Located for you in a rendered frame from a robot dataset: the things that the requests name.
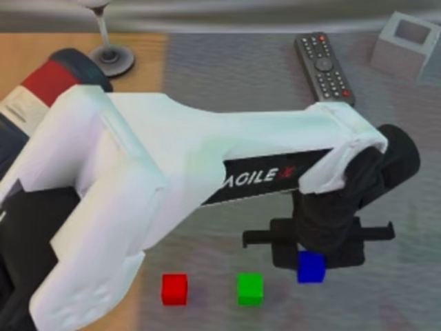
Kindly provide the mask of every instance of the white robotic arm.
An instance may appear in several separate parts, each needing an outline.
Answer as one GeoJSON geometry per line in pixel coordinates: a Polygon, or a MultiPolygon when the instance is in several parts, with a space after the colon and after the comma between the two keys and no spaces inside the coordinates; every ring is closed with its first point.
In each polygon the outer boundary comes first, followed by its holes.
{"type": "Polygon", "coordinates": [[[35,326],[73,331],[109,312],[143,251],[195,209],[297,188],[338,190],[358,153],[387,144],[346,103],[218,114],[161,93],[70,88],[0,183],[0,202],[19,190],[73,187],[79,196],[50,240],[57,263],[32,293],[35,326]]]}

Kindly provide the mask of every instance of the red letter x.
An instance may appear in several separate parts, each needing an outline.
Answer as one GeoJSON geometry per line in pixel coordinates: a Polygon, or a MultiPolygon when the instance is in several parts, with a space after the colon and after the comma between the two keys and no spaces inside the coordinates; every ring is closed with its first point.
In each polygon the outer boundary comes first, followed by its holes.
{"type": "Polygon", "coordinates": [[[280,178],[290,177],[294,169],[296,169],[294,165],[292,167],[286,167],[284,170],[280,171],[280,178]]]}

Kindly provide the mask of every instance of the blue cube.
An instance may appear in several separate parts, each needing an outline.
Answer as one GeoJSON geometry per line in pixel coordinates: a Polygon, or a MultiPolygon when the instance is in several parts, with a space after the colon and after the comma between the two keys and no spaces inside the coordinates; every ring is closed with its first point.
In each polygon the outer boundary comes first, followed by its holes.
{"type": "Polygon", "coordinates": [[[308,251],[298,253],[298,283],[323,283],[325,275],[326,266],[323,254],[308,251]]]}

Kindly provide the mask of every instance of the black remote control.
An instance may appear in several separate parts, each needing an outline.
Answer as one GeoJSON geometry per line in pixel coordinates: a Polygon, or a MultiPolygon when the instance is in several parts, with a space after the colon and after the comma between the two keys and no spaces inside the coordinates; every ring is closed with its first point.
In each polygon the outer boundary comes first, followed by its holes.
{"type": "Polygon", "coordinates": [[[294,42],[316,101],[342,101],[353,106],[355,98],[323,32],[300,34],[294,42]]]}

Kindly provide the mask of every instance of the red cube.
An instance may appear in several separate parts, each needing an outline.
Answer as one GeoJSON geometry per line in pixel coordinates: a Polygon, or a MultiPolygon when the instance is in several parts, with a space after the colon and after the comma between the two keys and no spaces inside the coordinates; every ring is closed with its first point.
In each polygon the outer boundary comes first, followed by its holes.
{"type": "Polygon", "coordinates": [[[163,305],[187,305],[187,274],[163,274],[161,298],[163,305]]]}

